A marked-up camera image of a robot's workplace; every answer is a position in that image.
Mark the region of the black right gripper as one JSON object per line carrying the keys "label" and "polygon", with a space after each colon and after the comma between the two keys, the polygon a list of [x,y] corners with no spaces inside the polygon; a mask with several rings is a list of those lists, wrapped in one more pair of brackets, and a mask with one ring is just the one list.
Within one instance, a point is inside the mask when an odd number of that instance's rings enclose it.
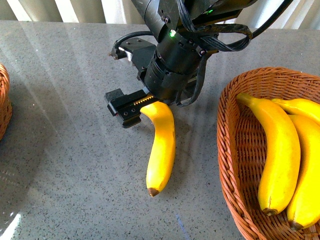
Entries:
{"label": "black right gripper", "polygon": [[188,74],[179,74],[159,60],[152,60],[138,76],[144,88],[130,94],[124,94],[120,88],[107,92],[104,96],[107,108],[123,128],[130,128],[141,122],[141,110],[145,106],[157,101],[180,105],[184,100],[191,100],[196,93],[198,70],[197,67]]}

